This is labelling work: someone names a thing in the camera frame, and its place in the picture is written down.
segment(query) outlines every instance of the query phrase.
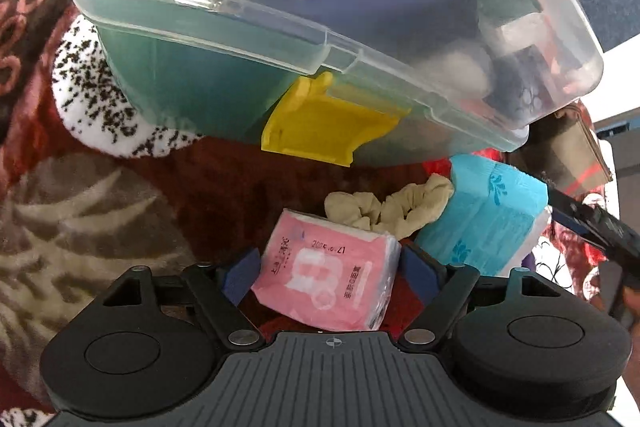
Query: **red fabric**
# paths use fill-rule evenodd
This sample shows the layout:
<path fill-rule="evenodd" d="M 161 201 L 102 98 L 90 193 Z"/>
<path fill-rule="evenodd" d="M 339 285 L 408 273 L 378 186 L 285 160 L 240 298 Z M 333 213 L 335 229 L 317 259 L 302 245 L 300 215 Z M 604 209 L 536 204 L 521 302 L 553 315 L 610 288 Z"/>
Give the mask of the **red fabric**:
<path fill-rule="evenodd" d="M 589 243 L 585 243 L 584 245 L 584 253 L 587 256 L 587 261 L 591 266 L 597 266 L 599 263 L 602 263 L 607 260 L 604 257 L 604 254 L 598 250 L 596 247 L 592 247 Z"/>
<path fill-rule="evenodd" d="M 60 19 L 15 105 L 0 147 L 0 197 L 46 158 L 75 152 L 99 154 L 66 131 L 50 88 L 55 50 L 75 13 L 69 9 Z M 284 207 L 321 214 L 329 192 L 370 191 L 382 198 L 427 179 L 420 165 L 345 169 L 209 137 L 164 158 L 115 161 L 164 194 L 196 258 L 220 262 L 249 247 L 264 249 Z M 252 293 L 239 307 L 256 325 L 276 317 Z M 4 383 L 0 375 L 0 394 L 12 384 Z"/>
<path fill-rule="evenodd" d="M 477 156 L 484 156 L 495 162 L 504 162 L 504 152 L 495 149 L 482 149 L 474 152 Z M 434 160 L 432 162 L 423 162 L 422 168 L 427 174 L 439 174 L 446 178 L 451 177 L 451 160 L 443 158 L 442 160 Z"/>
<path fill-rule="evenodd" d="M 21 388 L 0 365 L 0 411 L 13 407 L 54 412 L 52 407 L 43 407 L 30 393 Z"/>

